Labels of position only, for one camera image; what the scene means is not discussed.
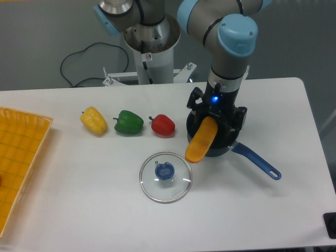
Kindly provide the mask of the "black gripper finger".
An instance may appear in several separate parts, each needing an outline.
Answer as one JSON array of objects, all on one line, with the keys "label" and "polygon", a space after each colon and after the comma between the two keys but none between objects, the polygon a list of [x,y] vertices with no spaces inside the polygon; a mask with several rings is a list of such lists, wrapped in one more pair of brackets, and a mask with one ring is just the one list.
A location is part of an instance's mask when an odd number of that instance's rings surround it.
[{"label": "black gripper finger", "polygon": [[227,136],[237,138],[246,120],[247,108],[233,106],[226,112]]},{"label": "black gripper finger", "polygon": [[199,87],[195,87],[191,94],[190,97],[188,99],[187,102],[187,108],[190,109],[190,114],[192,115],[200,115],[203,112],[204,109],[204,102],[203,102],[203,96],[204,93],[202,92],[202,90]]}]

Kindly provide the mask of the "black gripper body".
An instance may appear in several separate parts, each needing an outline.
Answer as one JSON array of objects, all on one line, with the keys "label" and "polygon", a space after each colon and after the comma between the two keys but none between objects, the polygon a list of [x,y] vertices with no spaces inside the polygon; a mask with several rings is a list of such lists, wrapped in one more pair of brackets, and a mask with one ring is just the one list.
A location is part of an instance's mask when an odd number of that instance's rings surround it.
[{"label": "black gripper body", "polygon": [[206,84],[203,98],[203,118],[210,116],[215,119],[225,120],[234,123],[236,120],[235,100],[239,89],[233,92],[221,92],[212,87],[209,82]]}]

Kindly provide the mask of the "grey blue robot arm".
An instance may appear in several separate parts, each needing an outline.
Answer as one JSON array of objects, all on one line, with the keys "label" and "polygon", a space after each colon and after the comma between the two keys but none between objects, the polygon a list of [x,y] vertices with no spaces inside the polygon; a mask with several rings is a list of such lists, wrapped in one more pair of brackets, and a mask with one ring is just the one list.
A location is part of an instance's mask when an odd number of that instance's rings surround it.
[{"label": "grey blue robot arm", "polygon": [[173,49],[181,32],[199,41],[213,56],[205,101],[194,109],[188,133],[194,135],[208,114],[218,130],[231,135],[241,130],[245,110],[234,105],[258,27],[251,15],[269,1],[183,1],[172,17],[164,1],[100,1],[97,19],[111,35],[122,34],[133,50],[139,84],[173,81]]}]

